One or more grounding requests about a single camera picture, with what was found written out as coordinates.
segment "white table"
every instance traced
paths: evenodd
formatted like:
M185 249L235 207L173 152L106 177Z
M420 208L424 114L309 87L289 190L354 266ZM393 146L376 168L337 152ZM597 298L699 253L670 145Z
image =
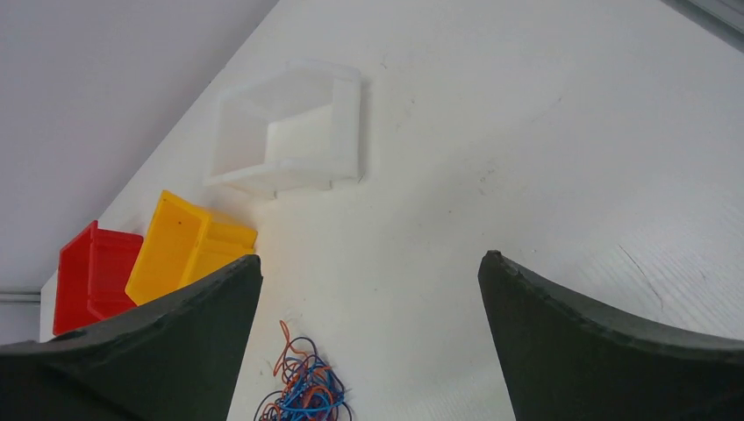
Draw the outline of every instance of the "white table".
M362 71L361 182L275 201L202 187L217 93L293 57ZM744 339L742 75L744 54L662 2L282 0L100 222L144 233L170 189L259 230L231 420L278 384L280 318L320 344L356 419L510 420L476 279L489 249Z

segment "translucent plastic bin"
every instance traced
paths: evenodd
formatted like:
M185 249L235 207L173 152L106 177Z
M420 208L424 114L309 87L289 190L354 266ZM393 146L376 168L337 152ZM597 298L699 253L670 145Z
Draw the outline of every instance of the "translucent plastic bin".
M102 230L93 221L60 250L54 335L134 307L124 288L141 246L141 235Z
M311 60L227 90L204 184L273 198L358 178L360 99L359 70Z
M254 253L256 231L163 190L126 294L142 305Z

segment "scratch mark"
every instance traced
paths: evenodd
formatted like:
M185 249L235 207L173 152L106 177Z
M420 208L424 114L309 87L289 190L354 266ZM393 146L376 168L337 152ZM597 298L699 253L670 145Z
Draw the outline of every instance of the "scratch mark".
M630 261L635 265L635 267L638 268L640 274L643 275L643 279L646 280L646 283L648 284L648 287L651 288L652 291L654 291L654 295L656 296L656 298L659 299L659 305L661 305L662 310L663 310L664 309L664 300L662 299L662 296L659 295L659 292L656 291L656 288L654 288L654 284L651 283L651 280L649 280L648 279L648 276L646 276L646 272L644 272L643 269L640 268L640 265L638 264L638 262L635 261L635 259L633 258L633 256L631 256L630 253L628 253L627 250L623 246L621 246L620 244L618 244L618 247L620 247L620 250L622 250L623 253L625 253L626 256L628 256L628 259L630 259Z

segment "tangled wire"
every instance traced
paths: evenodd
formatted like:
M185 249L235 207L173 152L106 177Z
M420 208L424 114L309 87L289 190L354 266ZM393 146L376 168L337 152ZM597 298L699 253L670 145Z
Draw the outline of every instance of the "tangled wire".
M254 421L338 421L344 412L352 421L351 409L345 402L344 384L318 356L315 343L304 336L290 340L287 324L282 320L279 324L287 343L274 365L274 377L281 374L285 387L263 398ZM301 341L312 346L312 353L295 348ZM272 396L277 396L275 401L267 402Z

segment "red storage bin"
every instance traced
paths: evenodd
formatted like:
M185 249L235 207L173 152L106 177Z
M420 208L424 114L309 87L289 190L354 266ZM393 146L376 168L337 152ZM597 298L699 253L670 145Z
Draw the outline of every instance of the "red storage bin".
M135 306L124 292L142 236L93 221L60 250L54 335L112 318Z

